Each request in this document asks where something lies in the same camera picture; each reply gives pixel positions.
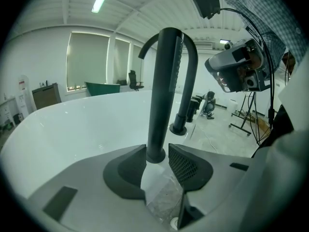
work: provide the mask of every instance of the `black pants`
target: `black pants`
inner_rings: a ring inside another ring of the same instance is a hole
[[[263,147],[271,146],[273,142],[283,136],[284,134],[290,133],[294,130],[293,125],[290,121],[290,118],[285,111],[284,107],[281,105],[273,123],[273,129],[270,132],[269,137],[267,137],[261,145],[258,147],[256,152]]]

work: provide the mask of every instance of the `white ceiling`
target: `white ceiling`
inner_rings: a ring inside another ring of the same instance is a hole
[[[94,2],[31,0],[10,38],[35,29],[79,25],[108,29],[145,42],[161,29],[175,27],[195,41],[212,42],[215,50],[223,49],[220,39],[233,40],[243,27],[239,16],[228,11],[211,20],[201,18],[192,0],[105,0],[98,14],[91,12]],[[223,0],[220,4],[228,7]]]

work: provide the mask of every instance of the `office chair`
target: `office chair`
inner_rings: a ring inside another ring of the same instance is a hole
[[[138,91],[140,88],[143,88],[142,82],[136,82],[136,74],[135,71],[130,71],[129,73],[129,78],[130,78],[130,89],[134,89],[135,91]]]

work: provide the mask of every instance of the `curved black pipe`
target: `curved black pipe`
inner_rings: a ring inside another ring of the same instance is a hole
[[[175,122],[169,126],[169,130],[176,135],[185,135],[187,132],[185,123],[187,121],[187,113],[193,93],[198,64],[197,47],[195,46],[193,40],[188,35],[184,34],[183,42],[188,50],[188,69],[179,112],[175,117]]]
[[[165,158],[163,143],[174,100],[183,48],[183,33],[175,28],[162,29],[142,47],[139,57],[143,59],[156,41],[158,41],[158,48],[155,58],[146,150],[146,158],[151,163],[159,163]]]

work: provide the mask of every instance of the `rolling stand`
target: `rolling stand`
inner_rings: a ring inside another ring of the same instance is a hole
[[[236,116],[236,117],[238,117],[238,118],[243,119],[243,123],[242,123],[241,127],[239,127],[239,126],[237,126],[237,125],[234,125],[234,124],[232,124],[232,123],[230,123],[230,124],[228,125],[228,127],[231,128],[232,126],[234,126],[234,127],[238,128],[238,129],[240,129],[240,130],[246,132],[246,133],[247,133],[247,136],[249,137],[249,136],[251,135],[251,132],[245,130],[245,129],[243,128],[243,126],[244,126],[244,124],[245,124],[245,122],[246,122],[246,120],[247,120],[247,118],[248,118],[248,115],[249,115],[249,112],[250,112],[250,110],[251,110],[251,107],[252,107],[252,103],[253,103],[254,98],[251,100],[251,103],[250,103],[250,106],[249,106],[249,109],[248,109],[248,112],[247,112],[245,118],[243,118],[243,117],[240,116],[240,113],[241,113],[241,111],[242,111],[242,108],[243,108],[243,105],[244,105],[244,103],[245,103],[246,97],[247,97],[247,96],[245,95],[245,98],[243,99],[243,103],[242,103],[241,109],[240,109],[240,111],[239,111],[239,114],[237,115],[237,114],[232,113],[232,115],[231,115],[231,116],[234,115],[234,116]]]

